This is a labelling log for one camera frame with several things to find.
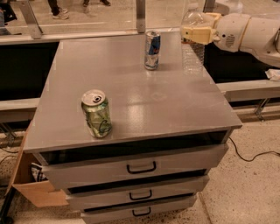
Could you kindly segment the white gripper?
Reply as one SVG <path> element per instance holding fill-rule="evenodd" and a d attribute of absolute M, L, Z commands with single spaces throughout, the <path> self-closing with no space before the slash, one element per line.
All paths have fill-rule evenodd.
<path fill-rule="evenodd" d="M 182 26 L 181 38 L 185 43 L 208 45 L 214 42 L 219 49 L 235 53 L 239 51 L 249 20 L 247 14 L 232 13 L 222 17 L 220 13 L 207 12 L 209 26 Z"/>

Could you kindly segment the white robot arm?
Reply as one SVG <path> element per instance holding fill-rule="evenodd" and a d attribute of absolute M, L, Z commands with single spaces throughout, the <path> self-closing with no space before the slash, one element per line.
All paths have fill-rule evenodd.
<path fill-rule="evenodd" d="M 280 21 L 248 14 L 199 13 L 200 22 L 182 23 L 182 39 L 202 45 L 214 43 L 227 52 L 250 53 L 259 61 L 280 67 Z"/>

